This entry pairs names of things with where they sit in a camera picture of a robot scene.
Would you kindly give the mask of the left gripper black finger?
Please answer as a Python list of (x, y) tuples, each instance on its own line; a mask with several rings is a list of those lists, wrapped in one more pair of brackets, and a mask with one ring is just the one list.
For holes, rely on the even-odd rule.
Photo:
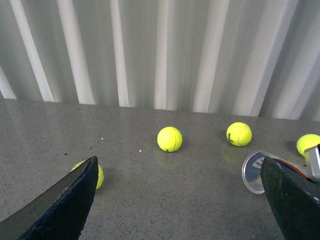
[(0, 223), (2, 240), (77, 240), (91, 210), (98, 182), (92, 156), (24, 208)]

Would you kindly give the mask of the grey metal gripper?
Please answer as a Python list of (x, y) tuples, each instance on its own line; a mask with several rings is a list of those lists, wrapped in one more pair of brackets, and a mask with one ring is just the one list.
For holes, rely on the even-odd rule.
[[(320, 145), (304, 151), (313, 181), (320, 181)], [(286, 240), (320, 238), (320, 185), (309, 181), (273, 158), (265, 157), (261, 180), (267, 200)]]

